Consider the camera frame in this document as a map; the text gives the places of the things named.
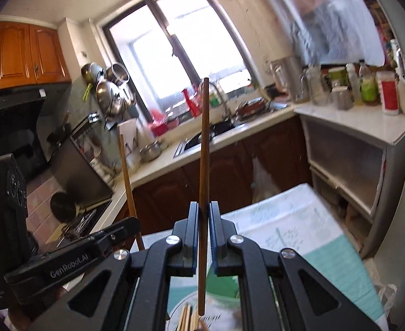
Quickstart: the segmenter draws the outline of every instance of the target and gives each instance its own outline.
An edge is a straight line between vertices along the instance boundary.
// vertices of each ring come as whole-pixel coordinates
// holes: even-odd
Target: faucet
[[[201,82],[199,84],[198,90],[199,90],[200,94],[203,92],[203,85],[204,85],[204,82]],[[230,111],[230,108],[228,108],[227,102],[222,97],[220,90],[214,83],[212,83],[210,81],[209,81],[209,85],[212,85],[215,88],[216,93],[217,93],[219,99],[221,100],[221,104],[224,106],[224,113],[222,114],[222,118],[224,118],[224,120],[228,119],[229,121],[232,121],[232,118],[233,118],[232,112]]]

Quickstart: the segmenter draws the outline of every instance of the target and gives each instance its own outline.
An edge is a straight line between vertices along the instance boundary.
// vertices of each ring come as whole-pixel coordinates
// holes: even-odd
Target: kitchen sink
[[[229,130],[234,129],[235,126],[229,121],[225,120],[216,124],[211,124],[210,125],[210,140],[213,140],[213,138],[228,132]],[[175,155],[173,157],[177,157],[184,152],[195,148],[201,144],[201,132],[196,134],[190,139],[184,139],[181,141],[180,145],[177,148],[177,151],[175,152]]]
[[[241,126],[242,124],[252,122],[262,116],[268,115],[269,113],[273,113],[275,111],[280,111],[281,109],[287,108],[287,104],[285,103],[269,103],[267,106],[267,109],[263,111],[263,113],[252,116],[250,118],[247,118],[246,120],[240,120],[237,117],[234,117],[232,120],[225,120],[216,124],[211,124],[210,125],[210,141],[212,141],[214,138],[217,136],[228,132],[229,130],[235,129],[238,126]],[[196,148],[201,144],[201,132],[193,136],[192,138],[187,138],[181,141],[179,144],[177,151],[175,151],[175,154],[173,157],[177,157],[189,150],[192,150],[193,148]]]

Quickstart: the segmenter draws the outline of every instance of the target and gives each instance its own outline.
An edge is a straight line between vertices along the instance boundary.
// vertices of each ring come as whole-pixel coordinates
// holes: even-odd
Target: kettle
[[[268,73],[273,76],[276,89],[289,94],[292,102],[304,103],[310,100],[307,85],[304,83],[305,74],[296,56],[271,61]]]

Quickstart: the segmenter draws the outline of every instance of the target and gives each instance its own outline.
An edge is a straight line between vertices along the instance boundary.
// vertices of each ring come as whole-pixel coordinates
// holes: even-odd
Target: plastic bag
[[[303,64],[365,59],[385,62],[374,20],[363,0],[267,0]]]
[[[380,281],[380,277],[378,276],[374,260],[372,258],[364,260],[363,264],[365,265],[369,277],[374,284],[375,290],[378,293],[380,302],[383,305],[383,310],[385,311],[385,316],[388,317],[389,311],[394,305],[395,295],[397,294],[397,286],[395,286],[394,284],[382,284],[382,282]]]
[[[253,188],[253,204],[282,192],[256,157],[253,158]]]

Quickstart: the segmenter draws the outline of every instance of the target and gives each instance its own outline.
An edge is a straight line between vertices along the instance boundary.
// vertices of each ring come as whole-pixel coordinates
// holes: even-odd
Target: metal screw
[[[166,238],[166,243],[168,243],[169,245],[175,245],[178,244],[180,242],[180,237],[176,236],[176,235],[169,235]]]
[[[290,248],[283,249],[280,253],[283,258],[294,258],[296,256],[296,252]]]
[[[241,235],[232,235],[230,237],[230,241],[234,244],[242,244],[244,242],[244,238]]]
[[[124,260],[128,257],[128,255],[129,253],[127,250],[120,249],[114,253],[114,258],[116,258],[117,260]]]

